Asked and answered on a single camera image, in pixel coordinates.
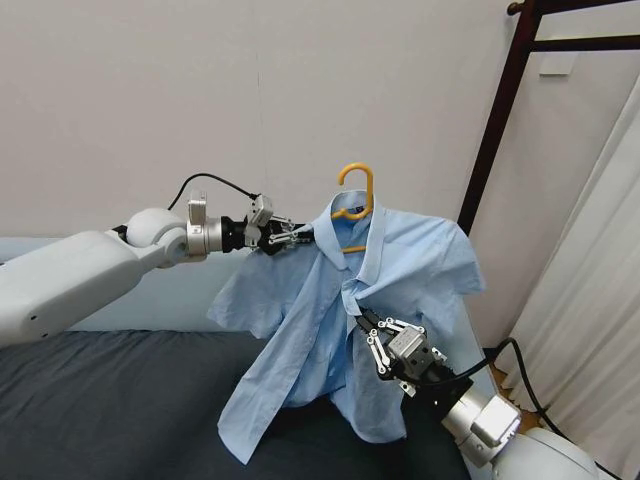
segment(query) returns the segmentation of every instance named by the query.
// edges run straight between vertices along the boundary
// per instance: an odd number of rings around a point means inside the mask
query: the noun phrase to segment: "mattress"
[[[469,478],[451,436],[411,401],[408,438],[384,445],[360,440],[326,398],[283,409],[242,465],[216,423],[263,346],[123,330],[0,350],[0,479]]]

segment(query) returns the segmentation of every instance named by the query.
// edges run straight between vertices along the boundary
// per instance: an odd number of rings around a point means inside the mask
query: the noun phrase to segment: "shirt collar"
[[[340,208],[363,206],[366,203],[366,198],[367,196],[364,190],[341,192],[333,197],[333,200],[327,208],[325,208],[324,212],[311,222],[316,245],[338,270],[347,268],[347,262],[338,243],[336,232],[333,229],[331,213]],[[371,223],[369,224],[369,233],[367,234],[367,249],[364,253],[360,272],[356,276],[357,280],[367,285],[373,285],[376,280],[378,280],[378,274],[380,273],[385,215],[386,210],[377,202],[374,196],[373,213],[371,214]]]

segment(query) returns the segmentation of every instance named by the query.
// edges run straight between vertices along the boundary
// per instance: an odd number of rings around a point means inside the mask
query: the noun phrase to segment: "hanger hook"
[[[366,163],[350,163],[338,174],[338,183],[344,185],[344,179],[352,170],[362,170],[367,174],[367,205],[360,213],[349,213],[346,208],[342,208],[331,215],[331,218],[345,217],[349,220],[360,220],[373,212],[373,171]]]

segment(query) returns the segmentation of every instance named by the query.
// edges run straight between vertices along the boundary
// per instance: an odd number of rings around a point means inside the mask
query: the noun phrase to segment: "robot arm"
[[[252,199],[241,222],[207,217],[206,204],[204,192],[196,191],[186,222],[151,208],[126,226],[79,233],[0,266],[0,347],[66,330],[132,290],[155,268],[244,247],[273,255],[311,241],[310,233],[275,216],[264,195]]]
[[[382,320],[370,310],[356,318],[378,377],[428,408],[477,467],[491,463],[500,480],[595,480],[595,462],[570,441],[541,428],[517,434],[520,412],[500,395],[488,398],[465,375],[445,366],[446,356],[429,345],[424,328]],[[380,332],[388,335],[382,342]]]

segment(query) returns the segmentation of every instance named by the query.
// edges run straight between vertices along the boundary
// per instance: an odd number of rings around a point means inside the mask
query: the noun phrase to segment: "white curtain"
[[[625,479],[640,471],[639,107],[640,81],[512,332],[551,419]],[[515,356],[497,366],[532,410]]]

